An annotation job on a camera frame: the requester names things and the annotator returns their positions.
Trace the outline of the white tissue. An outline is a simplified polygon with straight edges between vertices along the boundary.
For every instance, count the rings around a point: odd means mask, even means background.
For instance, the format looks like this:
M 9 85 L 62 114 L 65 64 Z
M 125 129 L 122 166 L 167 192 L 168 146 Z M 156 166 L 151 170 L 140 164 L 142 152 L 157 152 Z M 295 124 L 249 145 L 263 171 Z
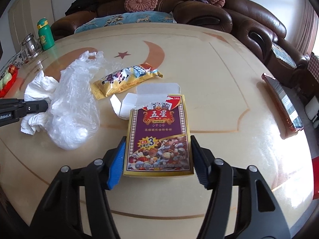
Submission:
M 35 78 L 27 85 L 24 93 L 24 101 L 45 100 L 48 106 L 51 105 L 53 94 L 59 82 L 50 76 L 45 76 L 44 71 L 40 70 Z M 49 114 L 42 113 L 27 114 L 21 121 L 21 132 L 34 135 L 36 132 L 45 130 L 49 120 Z

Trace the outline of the clear plastic bag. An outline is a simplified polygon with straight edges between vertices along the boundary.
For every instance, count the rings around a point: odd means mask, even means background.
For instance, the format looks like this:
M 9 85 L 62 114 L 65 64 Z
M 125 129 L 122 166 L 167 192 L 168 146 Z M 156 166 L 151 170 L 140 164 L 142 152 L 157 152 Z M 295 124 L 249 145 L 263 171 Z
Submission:
M 85 51 L 61 71 L 45 125 L 48 136 L 58 147 L 77 149 L 98 131 L 100 111 L 90 82 L 104 64 L 102 51 Z

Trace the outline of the playing card box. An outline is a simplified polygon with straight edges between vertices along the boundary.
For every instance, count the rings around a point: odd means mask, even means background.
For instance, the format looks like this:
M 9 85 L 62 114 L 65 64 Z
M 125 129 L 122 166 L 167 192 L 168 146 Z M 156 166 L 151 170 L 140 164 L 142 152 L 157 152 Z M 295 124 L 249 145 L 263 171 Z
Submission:
M 123 174 L 133 177 L 194 173 L 185 98 L 177 83 L 140 84 L 122 99 L 110 97 L 115 114 L 128 120 Z

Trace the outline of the black white patterned bench cover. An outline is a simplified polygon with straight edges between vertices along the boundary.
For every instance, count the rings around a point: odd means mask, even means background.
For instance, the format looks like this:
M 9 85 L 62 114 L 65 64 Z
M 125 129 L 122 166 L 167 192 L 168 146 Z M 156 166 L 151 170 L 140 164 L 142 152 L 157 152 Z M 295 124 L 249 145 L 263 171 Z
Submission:
M 10 65 L 16 66 L 18 69 L 24 64 L 22 58 L 22 52 L 19 51 L 13 57 L 11 57 L 2 67 L 1 67 L 1 75 L 5 74 Z

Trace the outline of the clear glass jar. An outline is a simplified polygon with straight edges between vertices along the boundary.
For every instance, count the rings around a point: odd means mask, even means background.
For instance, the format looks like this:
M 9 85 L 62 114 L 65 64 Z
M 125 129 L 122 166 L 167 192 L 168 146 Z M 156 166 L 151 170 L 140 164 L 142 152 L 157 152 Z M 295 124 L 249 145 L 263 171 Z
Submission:
M 30 33 L 21 42 L 21 53 L 25 63 L 36 58 L 42 52 L 42 46 L 34 34 Z

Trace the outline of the yellow snack wrapper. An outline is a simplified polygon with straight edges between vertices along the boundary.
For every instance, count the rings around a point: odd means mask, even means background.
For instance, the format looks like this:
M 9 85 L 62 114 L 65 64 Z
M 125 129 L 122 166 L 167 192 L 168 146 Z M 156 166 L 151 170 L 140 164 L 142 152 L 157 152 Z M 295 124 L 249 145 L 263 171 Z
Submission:
M 163 75 L 148 63 L 123 68 L 91 84 L 91 91 L 97 100 L 122 93 L 151 78 Z

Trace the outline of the green kids water bottle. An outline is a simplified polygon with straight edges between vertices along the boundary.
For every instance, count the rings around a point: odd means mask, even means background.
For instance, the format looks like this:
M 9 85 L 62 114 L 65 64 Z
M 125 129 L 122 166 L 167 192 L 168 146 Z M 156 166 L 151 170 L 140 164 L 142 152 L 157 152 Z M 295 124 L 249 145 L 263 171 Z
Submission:
M 44 51 L 55 45 L 55 41 L 51 32 L 50 25 L 46 18 L 42 18 L 37 23 L 38 36 L 40 44 Z

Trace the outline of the cream coffee table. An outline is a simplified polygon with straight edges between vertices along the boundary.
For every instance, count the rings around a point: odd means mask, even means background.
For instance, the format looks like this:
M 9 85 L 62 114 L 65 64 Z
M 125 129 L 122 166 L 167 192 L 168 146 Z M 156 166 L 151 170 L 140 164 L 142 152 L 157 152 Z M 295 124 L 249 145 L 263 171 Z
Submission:
M 180 24 L 127 24 L 78 33 L 56 42 L 22 67 L 8 97 L 22 98 L 39 72 L 59 79 L 84 52 L 103 52 L 107 63 L 95 79 L 148 63 L 160 72 L 132 87 L 178 85 L 184 105 L 147 105 L 134 121 L 117 116 L 109 98 L 99 100 L 100 127 L 83 145 L 66 151 L 47 132 L 24 134 L 19 122 L 1 128 L 1 188 L 20 217 L 30 223 L 62 166 L 73 169 L 101 158 L 135 127 L 128 166 L 139 171 L 187 165 L 185 132 L 234 167 L 261 172 L 292 227 L 310 206 L 314 190 L 311 154 L 304 131 L 281 118 L 262 75 L 270 71 L 228 33 Z

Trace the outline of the cream cabinet door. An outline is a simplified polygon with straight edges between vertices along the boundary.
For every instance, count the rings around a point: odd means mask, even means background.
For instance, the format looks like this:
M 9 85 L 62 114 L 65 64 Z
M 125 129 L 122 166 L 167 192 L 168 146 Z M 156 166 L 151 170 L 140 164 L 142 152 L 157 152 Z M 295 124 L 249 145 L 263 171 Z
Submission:
M 37 22 L 41 18 L 46 18 L 49 24 L 55 21 L 52 0 L 13 0 L 9 5 L 8 18 L 13 45 L 18 52 L 28 34 L 38 36 Z

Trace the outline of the black clothing on sofa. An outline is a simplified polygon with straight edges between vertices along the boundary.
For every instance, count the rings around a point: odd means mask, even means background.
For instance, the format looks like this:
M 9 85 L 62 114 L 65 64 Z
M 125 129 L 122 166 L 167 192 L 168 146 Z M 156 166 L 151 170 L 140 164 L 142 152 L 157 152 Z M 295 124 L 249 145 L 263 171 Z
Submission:
M 71 3 L 71 6 L 65 12 L 65 15 L 74 14 L 80 11 L 96 12 L 98 7 L 98 0 L 76 0 Z

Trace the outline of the white appliance on floor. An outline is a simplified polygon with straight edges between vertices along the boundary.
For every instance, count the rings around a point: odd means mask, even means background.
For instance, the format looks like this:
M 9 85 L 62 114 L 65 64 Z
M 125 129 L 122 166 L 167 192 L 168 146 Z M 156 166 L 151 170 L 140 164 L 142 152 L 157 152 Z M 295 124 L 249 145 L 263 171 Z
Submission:
M 312 121 L 313 128 L 318 128 L 319 123 L 319 102 L 318 97 L 314 96 L 305 106 L 305 113 L 309 120 Z

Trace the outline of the blue patterned sofa cover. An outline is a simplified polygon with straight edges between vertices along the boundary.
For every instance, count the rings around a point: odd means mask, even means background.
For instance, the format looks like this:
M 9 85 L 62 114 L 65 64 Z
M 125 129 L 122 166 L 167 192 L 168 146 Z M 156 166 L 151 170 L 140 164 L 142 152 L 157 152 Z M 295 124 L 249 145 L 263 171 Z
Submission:
M 159 11 L 127 12 L 100 18 L 94 18 L 79 26 L 74 33 L 80 33 L 101 27 L 132 23 L 176 23 L 172 14 Z

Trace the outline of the checkered tablecloth side table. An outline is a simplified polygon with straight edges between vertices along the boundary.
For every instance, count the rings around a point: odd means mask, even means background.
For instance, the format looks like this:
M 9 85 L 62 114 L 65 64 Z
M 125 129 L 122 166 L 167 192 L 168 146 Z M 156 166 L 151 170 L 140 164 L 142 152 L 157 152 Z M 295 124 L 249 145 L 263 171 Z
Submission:
M 313 52 L 310 54 L 307 70 L 310 73 L 309 82 L 311 83 L 313 93 L 318 97 L 319 62 L 318 56 L 316 56 Z

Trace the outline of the pink curtain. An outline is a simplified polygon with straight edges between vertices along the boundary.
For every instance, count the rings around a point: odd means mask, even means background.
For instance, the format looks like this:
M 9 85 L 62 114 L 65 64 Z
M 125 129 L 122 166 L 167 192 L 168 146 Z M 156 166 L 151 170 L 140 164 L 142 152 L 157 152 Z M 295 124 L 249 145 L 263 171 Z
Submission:
M 318 31 L 318 15 L 309 0 L 303 0 L 302 10 L 297 16 L 297 27 L 292 44 L 303 55 L 311 54 Z

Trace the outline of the brown leather long sofa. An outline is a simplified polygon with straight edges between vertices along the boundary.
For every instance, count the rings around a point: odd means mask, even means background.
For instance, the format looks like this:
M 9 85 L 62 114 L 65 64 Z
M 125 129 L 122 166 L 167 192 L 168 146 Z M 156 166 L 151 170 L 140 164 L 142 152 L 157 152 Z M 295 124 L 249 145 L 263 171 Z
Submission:
M 94 18 L 126 12 L 159 11 L 172 14 L 179 24 L 201 26 L 230 33 L 232 18 L 222 9 L 224 0 L 76 0 L 65 16 L 54 22 L 54 40 L 73 35 L 75 30 Z

